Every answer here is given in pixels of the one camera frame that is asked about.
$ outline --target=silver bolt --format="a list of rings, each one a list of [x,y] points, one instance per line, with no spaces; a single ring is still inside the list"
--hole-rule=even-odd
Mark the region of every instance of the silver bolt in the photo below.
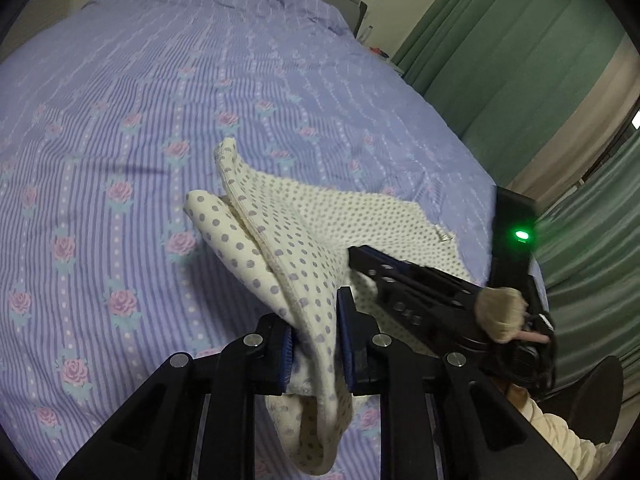
[[[242,339],[242,342],[247,346],[260,346],[262,343],[262,336],[260,334],[247,334]]]
[[[466,363],[466,357],[459,352],[452,352],[447,355],[447,363],[454,366],[464,366]]]
[[[187,354],[172,355],[169,359],[169,364],[174,368],[182,368],[189,362],[189,356]]]
[[[376,334],[371,338],[371,342],[375,346],[389,346],[391,344],[391,338],[387,334]]]

